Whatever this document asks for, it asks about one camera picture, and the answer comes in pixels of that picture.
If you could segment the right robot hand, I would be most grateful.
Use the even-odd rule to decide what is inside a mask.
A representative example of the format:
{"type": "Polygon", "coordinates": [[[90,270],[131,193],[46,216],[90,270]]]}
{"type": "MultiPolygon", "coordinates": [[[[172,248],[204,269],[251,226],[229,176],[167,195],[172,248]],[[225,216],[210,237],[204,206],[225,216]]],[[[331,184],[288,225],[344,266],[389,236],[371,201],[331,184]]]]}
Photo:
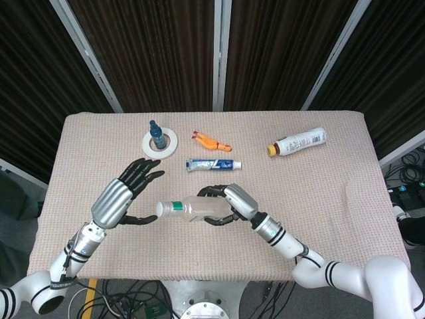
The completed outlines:
{"type": "Polygon", "coordinates": [[[205,217],[204,221],[212,226],[224,226],[239,219],[250,221],[259,212],[258,203],[241,186],[233,183],[229,185],[210,185],[202,188],[198,197],[222,197],[231,206],[231,213],[220,219],[205,217]]]}

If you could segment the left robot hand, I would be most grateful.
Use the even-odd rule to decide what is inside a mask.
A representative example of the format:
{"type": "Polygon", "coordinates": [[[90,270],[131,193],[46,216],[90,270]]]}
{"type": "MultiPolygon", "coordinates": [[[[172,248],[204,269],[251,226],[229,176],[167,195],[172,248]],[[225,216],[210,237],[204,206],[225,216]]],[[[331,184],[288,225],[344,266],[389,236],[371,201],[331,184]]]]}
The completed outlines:
{"type": "Polygon", "coordinates": [[[152,171],[160,163],[159,159],[145,158],[131,162],[119,177],[107,185],[93,204],[93,223],[102,229],[113,229],[117,225],[148,225],[156,221],[156,215],[129,216],[128,209],[149,183],[165,173],[163,170],[152,171]]]}

